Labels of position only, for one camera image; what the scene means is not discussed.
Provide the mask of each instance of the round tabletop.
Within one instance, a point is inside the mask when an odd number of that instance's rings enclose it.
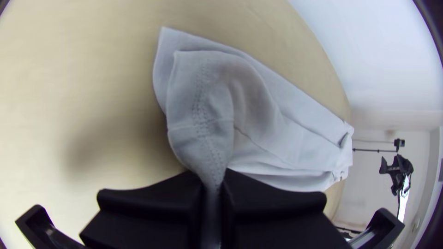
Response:
[[[162,26],[243,50],[350,118],[331,63],[285,0],[11,0],[0,16],[7,247],[26,248],[14,221],[34,204],[79,240],[99,210],[98,190],[144,187],[184,171],[152,86]]]

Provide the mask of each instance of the white cloth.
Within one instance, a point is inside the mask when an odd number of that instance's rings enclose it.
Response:
[[[153,82],[175,155],[210,191],[227,167],[290,191],[347,177],[353,128],[244,52],[163,28]]]

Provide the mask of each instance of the black plastic mount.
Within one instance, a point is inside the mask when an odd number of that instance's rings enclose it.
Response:
[[[142,189],[101,190],[100,211],[80,233],[84,245],[58,231],[39,205],[16,224],[37,249],[198,249],[204,196],[191,172]],[[220,198],[222,249],[351,248],[323,214],[323,193],[283,191],[227,170]],[[373,245],[392,243],[402,230],[371,223],[383,231]]]

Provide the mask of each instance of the stitched seam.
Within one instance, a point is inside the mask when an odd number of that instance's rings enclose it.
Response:
[[[203,83],[204,82],[203,82],[203,80],[201,78],[201,75],[199,75],[198,78],[197,78],[197,82],[196,82],[196,91],[195,91],[196,94],[194,95],[194,102],[192,104],[192,121],[194,123],[194,127],[196,127],[196,134],[197,134],[198,140],[199,141],[203,140],[203,142],[204,142],[204,133],[203,133],[203,130],[201,130],[202,127],[201,127],[200,122],[198,122],[198,120],[199,120],[199,117],[198,117],[198,104],[199,104],[199,101],[200,101],[200,98],[201,98],[201,94],[202,94],[202,90],[203,90]],[[204,147],[203,143],[200,142],[199,144],[200,144],[201,151],[202,152],[205,151],[206,148]],[[211,158],[206,153],[205,153],[205,160],[207,162],[211,161]]]
[[[209,84],[208,78],[209,77],[208,77],[208,72],[207,72],[206,65],[207,65],[207,63],[205,63],[205,67],[203,67],[203,75],[204,75],[204,79],[205,79],[204,82],[206,82],[206,84],[207,84],[205,89],[204,89],[204,91],[206,90],[206,93],[208,93],[208,89],[209,89],[208,88],[208,84]],[[202,107],[202,110],[203,110],[203,120],[207,121],[208,118],[207,118],[206,108]],[[214,143],[214,140],[212,139],[212,136],[210,136],[209,123],[208,122],[204,122],[203,125],[206,128],[206,133],[207,133],[206,139],[207,139],[207,143],[208,143],[208,146],[210,148],[210,151],[211,151],[212,159],[213,159],[213,161],[214,161],[214,163],[215,163],[215,165],[217,167],[221,167],[222,166],[222,157],[220,155],[220,151],[215,147],[215,143]],[[215,170],[211,170],[211,173],[212,173],[212,177],[214,177],[215,176]]]
[[[234,122],[234,119],[213,119],[213,120],[207,120],[205,122],[193,122],[192,125],[177,125],[177,126],[172,126],[172,127],[168,127],[169,131],[174,131],[174,130],[180,130],[180,129],[189,129],[189,128],[195,128],[194,123],[201,125],[203,123],[221,123],[221,122]]]

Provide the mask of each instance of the white towel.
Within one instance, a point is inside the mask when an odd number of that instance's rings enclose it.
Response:
[[[244,52],[163,28],[153,82],[175,155],[209,189],[226,167],[290,191],[347,177],[353,128]]]

